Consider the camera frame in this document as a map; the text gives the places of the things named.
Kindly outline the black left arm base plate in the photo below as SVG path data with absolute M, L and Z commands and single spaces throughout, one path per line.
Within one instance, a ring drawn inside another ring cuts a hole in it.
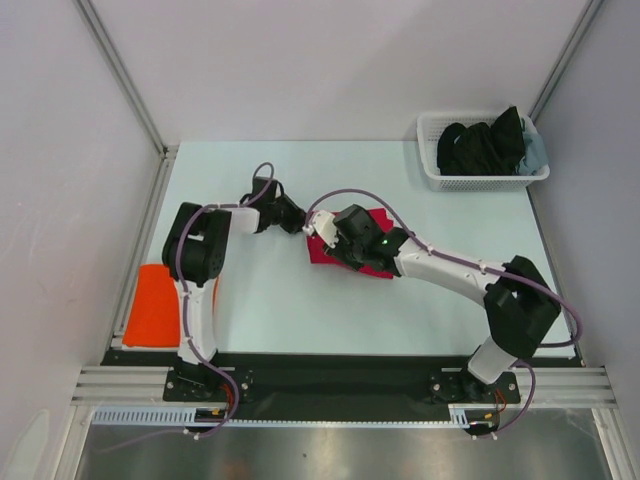
M 172 367 L 166 375 L 162 399 L 171 403 L 245 403 L 250 399 L 254 372 L 246 368 L 225 369 L 236 383 L 238 394 L 234 393 L 231 381 L 204 365 L 179 370 Z

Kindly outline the red t shirt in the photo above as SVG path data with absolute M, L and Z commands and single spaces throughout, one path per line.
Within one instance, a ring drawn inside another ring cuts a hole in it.
M 394 222 L 387 216 L 387 212 L 383 208 L 373 208 L 368 209 L 368 212 L 373 217 L 375 223 L 381 228 L 381 230 L 386 233 L 393 226 Z M 324 243 L 319 237 L 307 237 L 306 238 L 307 249 L 309 253 L 309 259 L 311 264 L 317 265 L 337 265 L 343 268 L 348 268 L 347 265 L 341 263 L 339 260 L 334 257 L 329 256 L 324 251 Z M 392 280 L 394 276 L 388 272 L 377 272 L 369 266 L 362 266 L 357 269 L 357 272 L 380 279 Z

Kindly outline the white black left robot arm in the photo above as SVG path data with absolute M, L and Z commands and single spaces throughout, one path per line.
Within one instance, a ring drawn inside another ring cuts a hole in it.
M 206 296 L 214 292 L 231 236 L 258 234 L 271 226 L 297 234 L 304 220 L 305 212 L 286 195 L 282 184 L 260 176 L 252 179 L 252 190 L 237 203 L 180 205 L 163 246 L 162 262 L 174 280 L 179 301 L 178 357 L 182 365 L 196 366 L 185 385 L 197 398 L 210 399 L 221 387 L 220 374 L 202 365 L 218 350 L 213 306 Z

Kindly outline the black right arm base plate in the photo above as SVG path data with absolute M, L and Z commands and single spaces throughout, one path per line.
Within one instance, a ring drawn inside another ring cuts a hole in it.
M 427 377 L 427 387 L 434 403 L 490 404 L 505 401 L 518 404 L 521 394 L 512 372 L 503 372 L 493 383 L 485 384 L 467 369 L 434 370 Z

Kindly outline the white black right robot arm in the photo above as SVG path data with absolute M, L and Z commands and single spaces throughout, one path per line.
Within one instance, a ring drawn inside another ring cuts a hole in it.
M 441 252 L 403 228 L 383 231 L 372 214 L 356 204 L 338 214 L 320 210 L 311 216 L 310 227 L 325 253 L 353 270 L 369 267 L 423 280 L 484 308 L 489 337 L 461 376 L 462 391 L 473 401 L 486 400 L 505 370 L 532 357 L 561 313 L 559 301 L 546 292 L 540 272 L 525 257 L 483 266 Z

